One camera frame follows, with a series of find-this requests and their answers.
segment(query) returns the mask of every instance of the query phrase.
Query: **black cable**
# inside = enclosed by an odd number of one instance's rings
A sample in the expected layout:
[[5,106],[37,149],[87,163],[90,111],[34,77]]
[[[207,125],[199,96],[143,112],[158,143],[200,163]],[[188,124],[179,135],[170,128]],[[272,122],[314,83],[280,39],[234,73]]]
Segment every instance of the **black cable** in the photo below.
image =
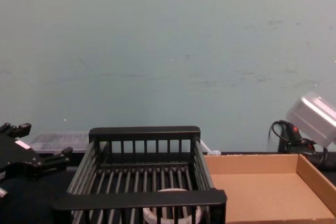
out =
[[323,148],[323,154],[322,154],[322,157],[320,159],[320,162],[317,164],[317,168],[324,166],[327,159],[328,159],[328,149]]
[[268,139],[270,138],[270,135],[271,135],[271,131],[273,131],[273,133],[275,134],[275,136],[277,136],[278,138],[286,141],[287,143],[289,143],[289,140],[280,136],[274,129],[274,126],[275,125],[285,125],[287,126],[289,124],[289,122],[285,121],[285,120],[279,120],[279,121],[275,121],[274,123],[272,123],[271,127],[269,128],[269,131],[268,131]]

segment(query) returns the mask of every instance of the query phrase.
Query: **silver box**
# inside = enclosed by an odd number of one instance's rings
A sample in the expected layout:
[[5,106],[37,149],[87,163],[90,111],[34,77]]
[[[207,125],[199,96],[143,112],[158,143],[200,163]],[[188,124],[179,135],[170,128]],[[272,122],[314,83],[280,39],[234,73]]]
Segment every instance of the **silver box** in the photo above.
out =
[[336,141],[336,107],[313,92],[303,96],[286,118],[322,147]]

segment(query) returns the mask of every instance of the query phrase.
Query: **cardboard tray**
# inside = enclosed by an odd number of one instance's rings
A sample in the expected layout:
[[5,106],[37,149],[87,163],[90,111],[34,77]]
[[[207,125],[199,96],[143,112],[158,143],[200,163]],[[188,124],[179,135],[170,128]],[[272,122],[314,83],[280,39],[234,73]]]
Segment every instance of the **cardboard tray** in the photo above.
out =
[[336,188],[302,155],[206,156],[226,223],[336,223]]

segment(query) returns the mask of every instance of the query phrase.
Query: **clear plastic container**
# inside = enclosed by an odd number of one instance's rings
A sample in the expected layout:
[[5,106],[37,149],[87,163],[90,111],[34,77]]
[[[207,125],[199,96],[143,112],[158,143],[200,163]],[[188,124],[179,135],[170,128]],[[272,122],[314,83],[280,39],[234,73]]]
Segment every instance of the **clear plastic container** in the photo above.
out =
[[41,132],[29,145],[37,153],[57,154],[69,146],[73,152],[85,152],[89,146],[89,132]]

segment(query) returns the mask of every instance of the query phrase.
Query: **power cord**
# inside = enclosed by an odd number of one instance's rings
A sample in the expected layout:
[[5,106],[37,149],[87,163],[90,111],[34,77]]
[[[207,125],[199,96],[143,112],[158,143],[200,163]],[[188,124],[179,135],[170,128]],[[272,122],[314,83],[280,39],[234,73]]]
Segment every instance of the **power cord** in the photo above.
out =
[[[275,130],[276,125],[285,127],[287,138],[283,137]],[[314,147],[316,143],[308,138],[301,137],[299,129],[296,128],[293,124],[285,120],[275,121],[274,123],[272,123],[272,125],[269,128],[268,140],[270,139],[271,132],[273,132],[275,136],[279,137],[280,140],[283,140],[285,142],[286,153],[305,154],[304,150],[307,150],[306,148],[308,148],[310,149],[311,152],[313,152],[310,154],[314,155],[314,157],[310,157],[310,160],[313,163],[313,165],[315,165],[317,168],[320,168],[320,169],[325,168],[326,162],[328,160],[328,149],[323,148],[323,153],[321,155],[321,158],[317,161],[316,158],[318,154],[315,152],[315,147]]]

